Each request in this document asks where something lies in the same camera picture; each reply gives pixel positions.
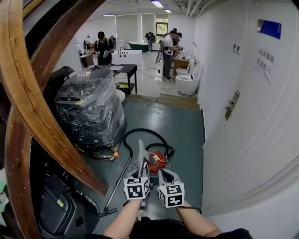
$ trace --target floor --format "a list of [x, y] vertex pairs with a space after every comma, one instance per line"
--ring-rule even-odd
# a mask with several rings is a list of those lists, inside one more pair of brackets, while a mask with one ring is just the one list
[[[157, 55], [157, 51], [142, 54], [142, 64], [138, 66], [137, 71], [137, 94], [156, 98], [159, 97], [160, 93], [182, 96], [177, 93], [175, 82], [168, 82], [161, 79], [163, 62], [155, 64]], [[175, 79], [173, 69], [171, 69], [171, 76]], [[124, 79], [127, 79], [126, 73], [120, 73], [116, 76], [116, 80], [118, 81], [123, 81]]]
[[[152, 79], [144, 80], [152, 81], [153, 84], [157, 83]], [[170, 159], [170, 170], [176, 172], [184, 183], [186, 201], [193, 206], [200, 207], [203, 180], [203, 122], [200, 111], [132, 98], [125, 99], [123, 109], [128, 122], [127, 131], [133, 128], [154, 130], [175, 148], [176, 151]], [[137, 159], [139, 151], [139, 139], [143, 140], [145, 146], [158, 142], [155, 136], [148, 133], [136, 132], [130, 135], [127, 142], [134, 152], [131, 161], [133, 166], [135, 166], [134, 160]], [[86, 158], [87, 163], [96, 174], [101, 175], [101, 179], [109, 185], [106, 196], [96, 194], [80, 182], [75, 185], [78, 190], [90, 196], [98, 204], [101, 211], [107, 203], [129, 156], [128, 149], [123, 144], [120, 146], [119, 154], [121, 158], [114, 162]], [[123, 204], [126, 202], [123, 187], [122, 181], [109, 206], [109, 209], [117, 208], [118, 211], [100, 218], [94, 233], [101, 234], [122, 210]], [[156, 186], [147, 199], [147, 206], [143, 209], [151, 219], [179, 219], [175, 209], [165, 209], [159, 201]]]

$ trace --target wrapped machine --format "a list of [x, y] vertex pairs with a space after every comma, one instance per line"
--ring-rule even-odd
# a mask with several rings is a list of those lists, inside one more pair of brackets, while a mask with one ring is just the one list
[[55, 103], [78, 144], [90, 149], [120, 144], [126, 121], [110, 68], [100, 66], [74, 75], [62, 85]]

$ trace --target wooden pallet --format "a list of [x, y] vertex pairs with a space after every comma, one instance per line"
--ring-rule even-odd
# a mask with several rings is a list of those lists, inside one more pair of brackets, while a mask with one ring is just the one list
[[185, 98], [181, 96], [160, 94], [157, 102], [161, 104], [168, 104], [173, 106], [199, 110], [199, 104], [197, 103], [197, 100], [193, 98]]
[[178, 107], [190, 108], [199, 110], [199, 105], [194, 98], [185, 98], [181, 96], [160, 94], [159, 98], [150, 97], [150, 96], [142, 96], [142, 95], [126, 95], [127, 98], [134, 98], [138, 100], [145, 100], [150, 102], [158, 102], [160, 104], [173, 105]]

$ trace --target yellow label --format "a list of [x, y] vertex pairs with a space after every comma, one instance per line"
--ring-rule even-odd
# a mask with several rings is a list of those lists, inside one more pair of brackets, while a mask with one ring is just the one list
[[64, 206], [64, 204], [63, 204], [60, 200], [58, 200], [57, 203], [58, 203], [58, 205], [61, 206], [61, 207]]
[[120, 85], [120, 88], [122, 88], [122, 89], [128, 89], [129, 86], [128, 86], [127, 84], [121, 84], [121, 85]]
[[81, 99], [80, 101], [76, 102], [75, 104], [76, 104], [76, 105], [81, 105], [83, 102], [84, 102], [84, 100]]
[[155, 159], [156, 161], [158, 161], [158, 160], [159, 160], [159, 156], [158, 156], [158, 155], [155, 155], [155, 156], [154, 156], [154, 159]]

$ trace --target blue sign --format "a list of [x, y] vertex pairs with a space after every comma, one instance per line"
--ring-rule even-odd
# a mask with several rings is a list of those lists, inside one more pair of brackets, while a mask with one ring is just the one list
[[281, 23], [274, 21], [258, 20], [257, 31], [277, 39], [281, 37]]

